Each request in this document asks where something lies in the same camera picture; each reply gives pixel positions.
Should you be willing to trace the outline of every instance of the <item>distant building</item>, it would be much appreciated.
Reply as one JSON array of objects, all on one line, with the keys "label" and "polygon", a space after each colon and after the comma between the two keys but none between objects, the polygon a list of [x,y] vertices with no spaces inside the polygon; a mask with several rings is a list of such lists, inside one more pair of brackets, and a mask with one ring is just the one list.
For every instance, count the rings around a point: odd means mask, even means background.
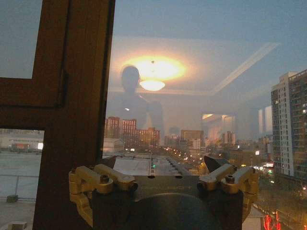
[{"label": "distant building", "polygon": [[222,133],[220,135],[220,140],[218,141],[218,145],[235,145],[236,144],[236,135],[234,132],[227,131],[226,133]]},{"label": "distant building", "polygon": [[179,145],[179,136],[176,134],[171,134],[169,136],[165,136],[164,145],[167,147],[178,148]]},{"label": "distant building", "polygon": [[20,145],[20,148],[24,144],[29,145],[28,151],[41,151],[43,148],[44,133],[30,133],[25,132],[11,132],[0,135],[0,149],[1,150],[13,150],[13,145]]},{"label": "distant building", "polygon": [[119,138],[120,122],[119,117],[110,116],[105,121],[104,138]]},{"label": "distant building", "polygon": [[257,150],[229,149],[224,156],[230,164],[238,167],[261,165],[261,156]]},{"label": "distant building", "polygon": [[201,142],[204,141],[203,130],[181,130],[181,139],[192,140],[200,139]]},{"label": "distant building", "polygon": [[273,158],[277,173],[307,178],[307,70],[272,87]]},{"label": "distant building", "polygon": [[258,139],[258,149],[260,151],[262,161],[273,160],[273,135],[266,135]]},{"label": "distant building", "polygon": [[121,139],[104,138],[103,152],[122,153],[124,142]]},{"label": "distant building", "polygon": [[179,145],[178,145],[179,149],[181,151],[185,151],[188,152],[189,148],[188,148],[188,141],[187,140],[179,140]]},{"label": "distant building", "polygon": [[105,123],[105,138],[122,139],[124,148],[157,148],[160,145],[160,131],[154,127],[147,130],[136,128],[136,119],[120,120],[109,117]]}]

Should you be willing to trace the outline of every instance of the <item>glowing light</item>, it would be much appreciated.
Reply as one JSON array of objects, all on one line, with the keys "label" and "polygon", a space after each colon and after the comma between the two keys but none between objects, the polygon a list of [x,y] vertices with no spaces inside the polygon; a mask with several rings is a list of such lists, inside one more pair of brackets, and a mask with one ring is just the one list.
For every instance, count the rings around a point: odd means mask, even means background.
[{"label": "glowing light", "polygon": [[202,115],[202,119],[204,120],[204,119],[206,119],[206,118],[208,118],[208,117],[211,117],[213,114],[203,114]]},{"label": "glowing light", "polygon": [[186,68],[177,60],[164,56],[141,56],[127,60],[125,65],[134,65],[141,80],[167,81],[182,77]]},{"label": "glowing light", "polygon": [[38,149],[38,150],[42,150],[43,147],[44,147],[44,144],[43,144],[43,143],[38,143],[38,145],[37,145],[37,149]]},{"label": "glowing light", "polygon": [[165,84],[159,80],[144,80],[140,82],[140,85],[149,91],[159,91],[165,87]]}]

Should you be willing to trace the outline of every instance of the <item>screw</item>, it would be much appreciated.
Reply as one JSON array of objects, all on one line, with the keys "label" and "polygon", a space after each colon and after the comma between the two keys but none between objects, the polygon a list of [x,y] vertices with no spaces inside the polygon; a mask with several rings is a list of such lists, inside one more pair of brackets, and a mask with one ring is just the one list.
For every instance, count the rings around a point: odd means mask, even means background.
[{"label": "screw", "polygon": [[101,184],[107,184],[109,182],[109,176],[108,175],[102,175],[100,176],[100,183]]},{"label": "screw", "polygon": [[234,184],[235,183],[235,178],[232,175],[227,175],[225,177],[225,179],[226,179],[226,182],[229,183],[229,184]]}]

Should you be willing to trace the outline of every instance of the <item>yellow clamp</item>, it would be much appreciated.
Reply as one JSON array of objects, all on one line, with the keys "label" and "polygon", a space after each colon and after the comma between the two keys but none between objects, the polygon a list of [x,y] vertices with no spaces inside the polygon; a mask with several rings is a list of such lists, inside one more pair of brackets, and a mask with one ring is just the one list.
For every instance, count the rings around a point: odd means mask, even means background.
[{"label": "yellow clamp", "polygon": [[138,187],[135,178],[124,175],[103,164],[96,165],[94,170],[85,166],[72,169],[69,172],[70,201],[77,205],[79,215],[93,227],[93,211],[89,205],[88,197],[96,189],[101,194],[109,194],[117,184],[120,190],[135,191]]}]

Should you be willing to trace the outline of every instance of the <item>tall building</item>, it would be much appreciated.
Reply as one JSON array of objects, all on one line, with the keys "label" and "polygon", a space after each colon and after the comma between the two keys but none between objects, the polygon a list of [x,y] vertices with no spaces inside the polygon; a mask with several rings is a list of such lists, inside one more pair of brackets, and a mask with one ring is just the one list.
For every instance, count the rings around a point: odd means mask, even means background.
[{"label": "tall building", "polygon": [[294,176],[307,180],[307,69],[289,78]]},{"label": "tall building", "polygon": [[138,143],[136,119],[122,120],[120,137],[124,142],[125,148],[135,148]]},{"label": "tall building", "polygon": [[119,117],[109,116],[105,121],[104,138],[118,139],[120,135]]},{"label": "tall building", "polygon": [[307,178],[307,70],[288,72],[272,87],[273,158],[277,173]]}]

